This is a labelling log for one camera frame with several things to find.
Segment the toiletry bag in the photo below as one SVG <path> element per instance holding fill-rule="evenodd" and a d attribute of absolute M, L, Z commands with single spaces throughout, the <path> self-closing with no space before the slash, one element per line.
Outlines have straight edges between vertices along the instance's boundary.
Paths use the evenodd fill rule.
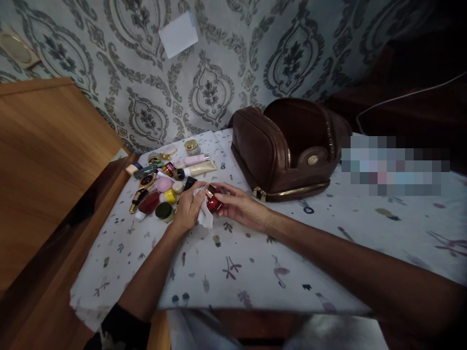
<path fill-rule="evenodd" d="M 323 192 L 341 159 L 343 138 L 352 135 L 347 121 L 320 104 L 283 98 L 263 113 L 236 111 L 232 152 L 253 195 L 283 202 Z"/>

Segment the floral print tablecloth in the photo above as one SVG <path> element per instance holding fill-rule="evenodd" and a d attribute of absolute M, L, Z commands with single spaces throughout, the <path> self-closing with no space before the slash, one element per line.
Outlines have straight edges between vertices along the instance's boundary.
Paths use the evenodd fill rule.
<path fill-rule="evenodd" d="M 197 179 L 225 181 L 251 193 L 230 151 L 231 129 L 193 138 L 218 167 Z M 175 162 L 186 156 L 185 141 L 174 143 Z M 140 157 L 142 165 L 149 153 Z M 131 178 L 125 185 L 71 289 L 70 305 L 94 331 L 167 227 L 153 214 L 138 222 L 128 212 L 138 184 Z M 441 197 L 349 196 L 338 166 L 324 193 L 267 205 L 467 285 L 466 185 L 464 177 L 450 173 Z M 159 308 L 174 307 L 354 315 L 370 311 L 325 272 L 272 237 L 217 216 L 213 229 L 195 226 L 174 257 Z"/>

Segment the patterned wallpaper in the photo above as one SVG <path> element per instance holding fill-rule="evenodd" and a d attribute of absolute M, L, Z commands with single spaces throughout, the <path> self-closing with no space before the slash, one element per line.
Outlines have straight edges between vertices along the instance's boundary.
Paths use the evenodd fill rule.
<path fill-rule="evenodd" d="M 424 0 L 5 0 L 0 23 L 42 59 L 0 49 L 0 82 L 70 76 L 129 149 L 219 130 L 239 108 L 320 100 L 363 78 Z M 191 10 L 199 41 L 167 59 L 158 30 Z"/>

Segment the wire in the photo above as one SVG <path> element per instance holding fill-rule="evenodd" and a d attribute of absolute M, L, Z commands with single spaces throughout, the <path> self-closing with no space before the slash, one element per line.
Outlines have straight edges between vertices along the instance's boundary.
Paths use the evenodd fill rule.
<path fill-rule="evenodd" d="M 456 79 L 459 79 L 460 77 L 464 76 L 465 74 L 467 74 L 467 71 L 465 71 L 464 73 L 462 73 L 462 74 L 456 76 L 455 78 L 452 78 L 451 80 L 448 80 L 448 81 L 446 81 L 445 83 L 442 83 L 442 84 L 440 84 L 440 85 L 436 85 L 436 86 L 433 86 L 433 87 L 425 88 L 425 89 L 423 89 L 423 90 L 411 92 L 411 93 L 408 93 L 407 95 L 402 95 L 402 96 L 399 96 L 399 97 L 395 97 L 395 98 L 393 98 L 393 99 L 390 99 L 390 100 L 387 100 L 387 101 L 383 101 L 383 102 L 380 102 L 380 103 L 378 103 L 378 104 L 376 104 L 376 105 L 371 106 L 370 108 L 368 108 L 368 109 L 364 110 L 363 112 L 361 112 L 360 114 L 358 114 L 357 117 L 356 117 L 356 119 L 355 119 L 355 121 L 357 122 L 357 124 L 358 124 L 358 126 L 359 126 L 360 132 L 361 132 L 363 135 L 366 135 L 366 134 L 364 133 L 363 129 L 361 128 L 361 124 L 360 124 L 359 118 L 360 118 L 360 116 L 361 116 L 363 113 L 368 112 L 370 109 L 373 109 L 373 108 L 375 108 L 375 107 L 378 107 L 379 105 L 385 104 L 385 103 L 387 103 L 387 102 L 395 101 L 395 100 L 398 100 L 398 99 L 401 99 L 401 98 L 404 98 L 404 97 L 407 97 L 407 96 L 411 96 L 411 95 L 415 95 L 415 94 L 418 94 L 418 93 L 421 93 L 421 92 L 424 92 L 424 91 L 428 91 L 428 90 L 433 90 L 433 89 L 439 88 L 439 87 L 441 87 L 441 86 L 444 86 L 444 85 L 446 85 L 446 84 L 449 84 L 449 83 L 453 82 L 453 81 L 456 80 Z"/>

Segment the beige tube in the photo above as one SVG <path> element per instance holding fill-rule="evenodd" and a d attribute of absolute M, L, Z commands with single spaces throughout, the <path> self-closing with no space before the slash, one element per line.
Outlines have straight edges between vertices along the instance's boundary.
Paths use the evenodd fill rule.
<path fill-rule="evenodd" d="M 217 170 L 217 167 L 212 160 L 183 169 L 185 176 L 196 176 L 214 170 Z"/>

